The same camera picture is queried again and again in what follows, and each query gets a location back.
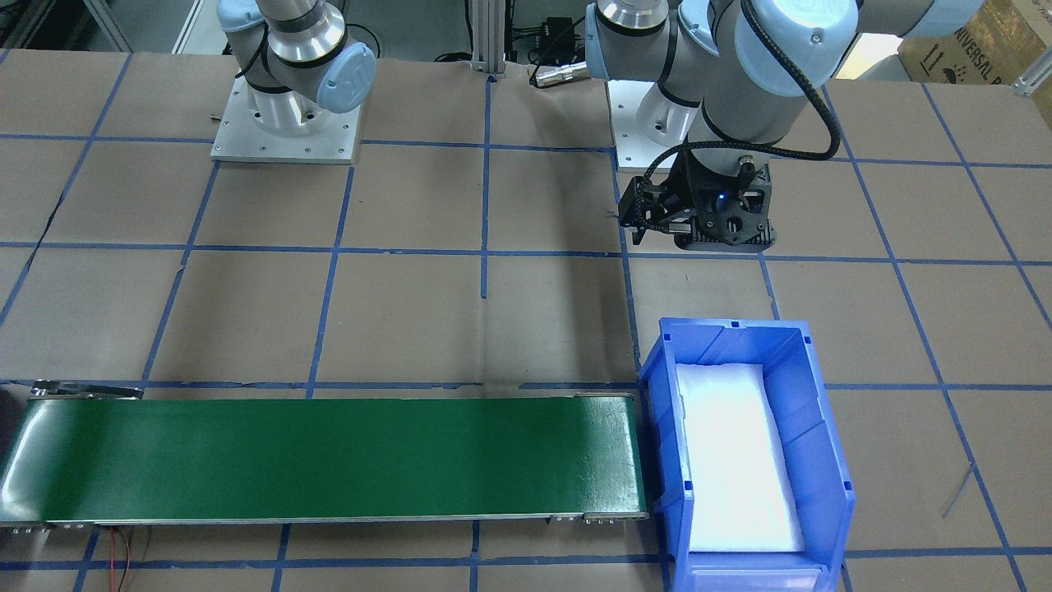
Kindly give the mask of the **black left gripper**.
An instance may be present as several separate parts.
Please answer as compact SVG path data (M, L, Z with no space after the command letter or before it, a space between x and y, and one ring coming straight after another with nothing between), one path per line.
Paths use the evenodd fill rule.
M740 164L730 176L710 171L691 151L679 154L664 183L632 177L618 203L621 228L639 246L648 231L673 234L681 250L762 252L777 240L768 217L769 166ZM674 228L684 226L679 233Z

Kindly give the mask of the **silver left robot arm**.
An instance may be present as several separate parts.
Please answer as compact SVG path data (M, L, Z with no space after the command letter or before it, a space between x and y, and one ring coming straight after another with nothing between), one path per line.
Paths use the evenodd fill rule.
M939 37L978 1L598 1L586 63L596 79L650 84L639 120L662 146L630 180L618 219L632 243L670 234L681 250L762 252L768 161L838 152L837 118L820 86L861 33Z

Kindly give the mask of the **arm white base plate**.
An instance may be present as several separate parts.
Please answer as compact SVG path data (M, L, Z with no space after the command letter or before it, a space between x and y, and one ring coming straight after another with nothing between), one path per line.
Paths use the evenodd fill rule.
M670 101L655 82L610 80L607 94L622 173L645 172L658 155L684 140L697 114L695 106Z
M257 62L236 75L210 156L252 164L352 164L368 86L324 68Z

